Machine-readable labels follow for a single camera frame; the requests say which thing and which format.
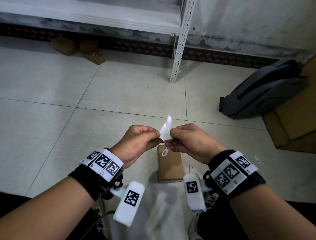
wrist-mounted device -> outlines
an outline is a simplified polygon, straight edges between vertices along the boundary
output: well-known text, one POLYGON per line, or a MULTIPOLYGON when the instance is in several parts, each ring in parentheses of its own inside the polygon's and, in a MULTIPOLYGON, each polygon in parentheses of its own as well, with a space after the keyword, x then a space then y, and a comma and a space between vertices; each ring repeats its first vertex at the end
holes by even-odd
POLYGON ((113 218, 130 226, 145 187, 135 181, 123 186, 122 166, 123 162, 108 148, 99 148, 83 159, 68 176, 77 180, 95 201, 99 196, 103 199, 110 199, 113 195, 121 198, 113 218))
POLYGON ((187 203, 194 212, 206 211, 203 198, 206 191, 215 191, 219 197, 230 200, 265 184, 263 177, 256 172, 258 168, 239 151, 222 151, 213 157, 208 166, 210 170, 206 171, 202 180, 197 174, 187 174, 183 178, 187 203))

right hand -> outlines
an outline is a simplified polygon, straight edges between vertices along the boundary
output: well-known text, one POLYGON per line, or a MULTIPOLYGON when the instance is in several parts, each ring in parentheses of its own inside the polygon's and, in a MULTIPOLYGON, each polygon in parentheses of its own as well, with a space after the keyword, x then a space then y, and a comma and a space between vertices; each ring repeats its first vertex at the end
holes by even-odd
POLYGON ((186 153, 204 164, 208 164, 218 153, 227 150, 194 123, 173 128, 170 135, 172 139, 166 141, 166 146, 171 151, 186 153))

hand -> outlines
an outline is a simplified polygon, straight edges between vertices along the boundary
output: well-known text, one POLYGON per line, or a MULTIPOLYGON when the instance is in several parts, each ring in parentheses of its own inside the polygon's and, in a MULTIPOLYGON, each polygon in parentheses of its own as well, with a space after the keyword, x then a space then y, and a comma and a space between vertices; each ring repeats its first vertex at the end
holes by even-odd
POLYGON ((144 152, 163 142, 160 132, 148 126, 133 125, 122 139, 110 151, 123 163, 123 168, 130 167, 144 152))
POLYGON ((204 164, 227 149, 194 123, 173 128, 170 135, 172 139, 166 141, 166 146, 171 151, 186 153, 204 164))

gray backpack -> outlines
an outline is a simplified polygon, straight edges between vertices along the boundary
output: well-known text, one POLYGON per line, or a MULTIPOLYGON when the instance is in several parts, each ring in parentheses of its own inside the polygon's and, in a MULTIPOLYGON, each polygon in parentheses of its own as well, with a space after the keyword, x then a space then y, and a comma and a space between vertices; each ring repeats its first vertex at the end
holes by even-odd
POLYGON ((260 116, 308 86, 294 59, 285 58, 251 74, 228 96, 220 97, 219 111, 230 118, 260 116))

left hand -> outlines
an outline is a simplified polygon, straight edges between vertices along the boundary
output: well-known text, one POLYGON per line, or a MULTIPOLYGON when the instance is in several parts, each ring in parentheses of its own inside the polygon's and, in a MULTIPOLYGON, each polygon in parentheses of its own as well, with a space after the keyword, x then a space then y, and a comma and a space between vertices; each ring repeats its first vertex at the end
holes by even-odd
POLYGON ((124 163, 123 168, 126 169, 144 152, 162 143, 159 136, 160 132, 154 128, 133 125, 110 151, 124 163))

